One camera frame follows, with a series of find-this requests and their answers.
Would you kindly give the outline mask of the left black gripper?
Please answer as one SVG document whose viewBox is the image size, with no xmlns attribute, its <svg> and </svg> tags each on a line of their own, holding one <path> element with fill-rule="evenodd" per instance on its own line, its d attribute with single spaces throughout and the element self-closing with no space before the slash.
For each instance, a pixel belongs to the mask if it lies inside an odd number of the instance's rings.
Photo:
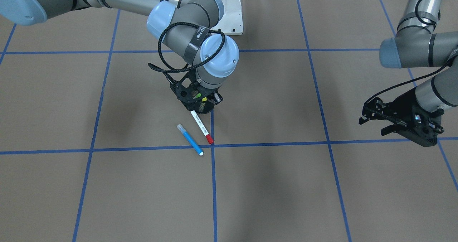
<svg viewBox="0 0 458 242">
<path fill-rule="evenodd" d="M 393 124 L 381 129 L 382 136 L 396 133 L 422 147 L 435 146 L 437 135 L 444 132 L 441 125 L 444 110 L 437 108 L 432 113 L 424 110 L 417 102 L 415 90 L 416 88 L 412 88 L 397 97 L 391 102 L 391 107 L 379 97 L 366 101 L 362 107 L 359 125 L 373 120 L 387 120 Z M 397 118 L 404 121 L 406 126 L 396 124 Z"/>
</svg>

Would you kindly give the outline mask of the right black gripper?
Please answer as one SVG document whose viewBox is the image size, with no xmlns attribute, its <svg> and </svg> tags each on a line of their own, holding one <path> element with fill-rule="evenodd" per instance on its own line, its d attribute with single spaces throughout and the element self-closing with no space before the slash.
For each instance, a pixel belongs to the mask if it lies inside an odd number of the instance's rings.
<svg viewBox="0 0 458 242">
<path fill-rule="evenodd" d="M 201 84 L 198 84 L 198 98 L 211 98 L 211 103 L 214 105 L 218 105 L 224 100 L 222 95 L 218 93 L 218 90 L 219 87 L 207 88 Z"/>
</svg>

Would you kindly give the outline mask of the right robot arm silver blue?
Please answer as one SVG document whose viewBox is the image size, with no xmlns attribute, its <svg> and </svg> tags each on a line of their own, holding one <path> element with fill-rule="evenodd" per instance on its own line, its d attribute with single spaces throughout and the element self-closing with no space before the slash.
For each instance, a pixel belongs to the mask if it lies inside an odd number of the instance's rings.
<svg viewBox="0 0 458 242">
<path fill-rule="evenodd" d="M 30 26 L 91 7 L 147 16 L 147 30 L 157 38 L 165 65 L 149 67 L 167 78 L 188 110 L 206 113 L 222 102 L 219 87 L 239 60 L 235 41 L 215 29 L 224 18 L 223 0 L 1 0 L 1 15 Z"/>
</svg>

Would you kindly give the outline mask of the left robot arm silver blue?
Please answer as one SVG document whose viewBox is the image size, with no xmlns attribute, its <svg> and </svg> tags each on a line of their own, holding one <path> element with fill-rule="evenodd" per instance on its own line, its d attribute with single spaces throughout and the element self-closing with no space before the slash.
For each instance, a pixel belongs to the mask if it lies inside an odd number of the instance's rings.
<svg viewBox="0 0 458 242">
<path fill-rule="evenodd" d="M 379 94 L 362 107 L 359 124 L 390 121 L 381 135 L 397 133 L 422 147 L 437 144 L 444 132 L 442 115 L 458 105 L 457 32 L 435 33 L 442 0 L 408 0 L 394 38 L 381 43 L 379 60 L 385 68 L 437 67 L 427 81 L 384 103 Z"/>
</svg>

